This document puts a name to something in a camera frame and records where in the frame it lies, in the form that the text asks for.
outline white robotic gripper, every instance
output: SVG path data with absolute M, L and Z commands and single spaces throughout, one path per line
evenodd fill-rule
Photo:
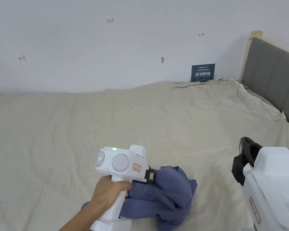
M 149 170 L 144 146 L 131 145 L 129 150 L 105 147 L 98 153 L 95 169 L 103 174 L 111 175 L 112 181 L 133 180 L 146 182 L 146 171 Z M 126 195 L 122 191 L 116 202 L 104 215 L 91 226 L 93 231 L 129 231 L 132 221 L 120 217 L 119 214 Z

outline beige bedsheet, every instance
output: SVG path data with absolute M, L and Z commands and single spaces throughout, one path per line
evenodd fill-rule
M 104 146 L 147 148 L 198 187 L 177 230 L 237 230 L 252 219 L 231 173 L 239 140 L 289 149 L 289 124 L 236 81 L 0 97 L 0 230 L 58 230 L 87 202 Z M 156 230 L 154 219 L 132 230 Z

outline upholstered headboard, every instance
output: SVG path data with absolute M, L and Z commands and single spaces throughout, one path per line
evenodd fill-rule
M 252 38 L 242 84 L 283 111 L 289 122 L 289 52 Z

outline white device housing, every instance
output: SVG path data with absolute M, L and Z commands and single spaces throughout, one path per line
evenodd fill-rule
M 147 150 L 141 145 L 131 145 L 129 150 L 105 147 L 98 153 L 95 169 L 103 174 L 112 175 L 112 181 L 132 180 L 146 182 L 145 173 L 149 169 L 146 159 Z M 132 220 L 119 218 L 126 195 L 122 191 L 114 205 L 91 226 L 93 231 L 129 231 Z
M 243 196 L 257 230 L 289 231 L 289 150 L 261 148 L 254 167 L 247 164 L 243 174 Z

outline handwritten mark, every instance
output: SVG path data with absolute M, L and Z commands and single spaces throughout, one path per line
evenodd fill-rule
M 19 57 L 18 58 L 19 60 L 22 60 L 22 59 L 25 59 L 26 60 L 26 58 L 25 58 L 25 56 L 23 55 L 23 57 Z

